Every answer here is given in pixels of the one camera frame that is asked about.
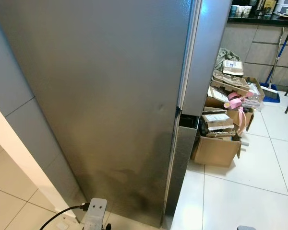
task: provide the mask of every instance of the mop handle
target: mop handle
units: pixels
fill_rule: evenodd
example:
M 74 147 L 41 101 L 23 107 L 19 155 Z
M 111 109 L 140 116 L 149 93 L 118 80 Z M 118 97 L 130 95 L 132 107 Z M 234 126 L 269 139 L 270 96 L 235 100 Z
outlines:
M 286 44 L 287 44 L 287 41 L 288 41 L 288 34 L 287 34 L 287 37 L 286 37 L 286 39 L 285 39 L 285 42 L 283 43 L 283 46 L 282 46 L 282 48 L 281 48 L 281 50 L 280 50 L 280 52 L 279 52 L 279 54 L 278 54 L 277 61 L 279 60 L 280 56 L 282 55 L 283 50 L 285 49 L 285 46 L 286 46 Z M 266 84 L 268 83 L 268 81 L 269 81 L 269 79 L 270 79 L 270 77 L 271 77 L 271 75 L 272 75 L 273 69 L 274 69 L 274 67 L 272 67 L 272 69 L 271 69 L 271 71 L 270 71 L 270 73 L 269 73 L 268 78 L 265 80 L 265 83 L 266 83 Z

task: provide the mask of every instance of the wall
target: wall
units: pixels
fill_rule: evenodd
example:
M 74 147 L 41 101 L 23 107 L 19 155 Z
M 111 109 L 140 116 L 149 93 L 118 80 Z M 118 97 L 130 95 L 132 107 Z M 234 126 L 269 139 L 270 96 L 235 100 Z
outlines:
M 228 23 L 221 47 L 240 56 L 245 76 L 264 82 L 274 64 L 280 32 L 281 27 Z M 283 42 L 287 33 L 288 28 L 285 28 Z M 277 63 L 273 83 L 281 86 L 279 90 L 288 86 L 288 43 Z
M 0 112 L 69 205 L 85 201 L 80 187 L 0 29 Z M 25 154 L 25 148 L 17 154 Z M 80 219 L 83 211 L 75 211 Z

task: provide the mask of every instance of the mug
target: mug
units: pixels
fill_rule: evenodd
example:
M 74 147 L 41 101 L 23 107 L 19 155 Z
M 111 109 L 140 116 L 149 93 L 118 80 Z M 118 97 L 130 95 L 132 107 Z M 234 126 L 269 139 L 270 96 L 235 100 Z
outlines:
M 251 12 L 251 6 L 244 6 L 243 7 L 243 15 L 249 15 Z
M 239 6 L 239 5 L 231 5 L 231 7 L 230 7 L 230 14 L 235 14 L 235 13 L 236 13 L 237 6 Z
M 244 6 L 237 6 L 236 15 L 241 15 L 243 12 Z

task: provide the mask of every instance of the stainless steel refrigerator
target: stainless steel refrigerator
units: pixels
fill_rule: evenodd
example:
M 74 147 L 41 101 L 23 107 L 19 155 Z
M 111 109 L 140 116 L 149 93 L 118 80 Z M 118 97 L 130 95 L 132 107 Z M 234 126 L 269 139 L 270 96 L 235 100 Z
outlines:
M 0 0 L 0 25 L 87 200 L 170 228 L 230 4 Z

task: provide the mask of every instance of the kitchen counter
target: kitchen counter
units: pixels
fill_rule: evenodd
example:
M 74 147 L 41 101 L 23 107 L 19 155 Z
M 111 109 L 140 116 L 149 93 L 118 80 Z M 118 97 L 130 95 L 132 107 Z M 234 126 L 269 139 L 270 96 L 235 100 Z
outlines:
M 250 14 L 246 16 L 229 16 L 228 23 L 246 23 L 288 27 L 288 18 L 280 17 L 275 14 L 268 16 L 255 16 Z

